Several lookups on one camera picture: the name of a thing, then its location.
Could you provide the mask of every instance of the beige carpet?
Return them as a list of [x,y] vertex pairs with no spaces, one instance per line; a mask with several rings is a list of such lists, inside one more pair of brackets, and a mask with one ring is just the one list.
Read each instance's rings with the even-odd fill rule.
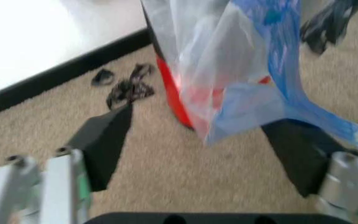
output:
[[[151,46],[103,66],[127,77],[135,63],[155,62]],[[321,106],[358,122],[358,14],[345,41],[322,57],[302,54],[304,87]],[[111,87],[90,86],[98,70],[0,113],[0,164],[12,154],[41,162],[92,116],[108,111]],[[94,194],[92,216],[109,211],[313,212],[260,129],[204,147],[173,116],[160,75],[156,95],[135,103],[132,128],[116,173]]]

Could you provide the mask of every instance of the plastic bag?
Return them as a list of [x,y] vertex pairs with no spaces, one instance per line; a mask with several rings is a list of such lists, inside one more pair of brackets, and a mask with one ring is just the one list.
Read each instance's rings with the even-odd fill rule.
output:
[[290,118],[358,147],[358,125],[310,102],[302,89],[299,0],[143,0],[143,6],[205,142]]

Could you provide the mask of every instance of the white surface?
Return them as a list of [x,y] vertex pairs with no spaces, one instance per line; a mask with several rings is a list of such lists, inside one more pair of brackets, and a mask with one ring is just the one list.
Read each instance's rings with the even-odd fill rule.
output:
[[0,90],[145,27],[140,0],[0,0]]

